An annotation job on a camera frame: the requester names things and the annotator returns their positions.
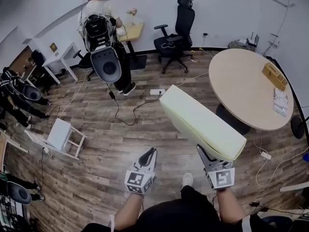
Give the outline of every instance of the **shoe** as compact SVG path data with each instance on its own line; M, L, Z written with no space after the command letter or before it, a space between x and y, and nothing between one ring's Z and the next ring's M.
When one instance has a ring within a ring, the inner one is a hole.
M130 91L127 93L124 93L124 96L128 96L133 90L136 88L136 83L131 83Z
M45 196L41 195L40 198L38 199L38 201L44 201L45 200Z
M45 114L45 117L44 117L44 118L41 118L41 120L45 120L46 118L49 118L49 115L46 115L46 114Z
M34 180L34 183L37 185L37 187L36 187L35 189L36 189L36 190L41 190L41 186L40 186L39 181Z
M193 184L193 175L191 173L185 173L183 176L182 189L185 186L192 186L192 184Z

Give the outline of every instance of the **white chair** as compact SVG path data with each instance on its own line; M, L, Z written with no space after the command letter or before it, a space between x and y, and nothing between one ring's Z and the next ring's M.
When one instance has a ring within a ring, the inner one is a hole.
M40 144L44 147L47 147L49 149L58 151L68 157L71 157L77 160L79 160L78 154L82 148L84 139L87 138L85 134L81 133L79 130L74 128L70 123L63 121L62 119L59 119L59 118L56 119L52 127L52 130L49 133L47 140L43 139L41 136L38 136L28 130L25 130L25 132L33 142ZM74 132L77 132L82 136L82 139L79 144L76 144L70 140L70 136ZM65 147L67 143L70 143L77 147L75 156L66 153Z

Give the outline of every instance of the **wooden floor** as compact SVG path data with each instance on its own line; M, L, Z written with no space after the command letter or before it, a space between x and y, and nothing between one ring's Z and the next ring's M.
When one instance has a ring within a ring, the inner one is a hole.
M181 84L207 72L212 54L196 52L197 63L186 59L188 74L180 69L178 63L173 63L164 75L161 74L157 55L150 54L146 69L132 72L132 80L137 83L136 90L129 97L114 92L120 105L119 117L131 123L134 119L133 108L156 98L150 96L150 89L168 89L172 84ZM53 103L51 107L36 107L50 113L54 106L60 105L61 113L78 91L85 76L85 70L74 69L74 72L79 78L77 83L66 74L60 78L61 85L53 86L50 90L48 98ZM219 101L210 87L207 74L180 88L215 112ZM80 152L80 160L70 159L57 152L51 158L44 154L42 194L46 200L32 202L28 206L31 215L40 220L40 231L77 232L90 222L108 224L109 214L115 214L128 196L123 184L126 170L138 154L151 147L158 150L155 169L157 180L145 196L145 208L179 198L185 172L193 174L194 188L208 198L215 195L205 177L204 166L196 148L176 131L158 101L139 108L136 111L136 124L126 126L114 118L117 105L108 93L106 84L94 75L90 82L85 81L80 93L63 113L62 119L85 133L88 139ZM47 137L56 111L48 121L33 118L31 130ZM14 118L7 115L6 121L9 124L8 134L12 133L12 138L29 150L25 154L9 147L5 156L7 169L25 180L42 181L39 164L42 149L28 139L22 126L15 127ZM259 150L253 145L253 140L258 140L258 137L263 139L263 148L273 156L259 175L261 184L268 182L279 162L307 147L305 137L298 140L292 135L290 124L270 132L251 129L246 135L245 149L235 161L236 180L233 190L236 196L248 213L253 211L248 205L252 201L261 201L273 208L296 208L302 202L300 192L279 193L279 188L308 180L308 164L301 156L285 162L267 187L258 187L255 175L264 163Z

